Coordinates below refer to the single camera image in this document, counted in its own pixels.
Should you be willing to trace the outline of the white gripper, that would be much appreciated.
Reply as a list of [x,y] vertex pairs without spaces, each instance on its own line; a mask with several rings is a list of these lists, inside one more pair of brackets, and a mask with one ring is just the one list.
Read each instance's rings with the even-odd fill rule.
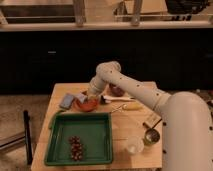
[[106,82],[98,77],[93,77],[89,83],[87,95],[89,98],[100,95],[106,87]]

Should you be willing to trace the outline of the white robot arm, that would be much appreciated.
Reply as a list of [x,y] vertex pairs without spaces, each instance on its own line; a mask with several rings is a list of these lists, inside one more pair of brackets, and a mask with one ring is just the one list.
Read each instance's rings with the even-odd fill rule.
[[162,171],[213,171],[213,118],[207,103],[188,91],[174,94],[125,76],[117,61],[96,67],[89,96],[112,83],[162,118]]

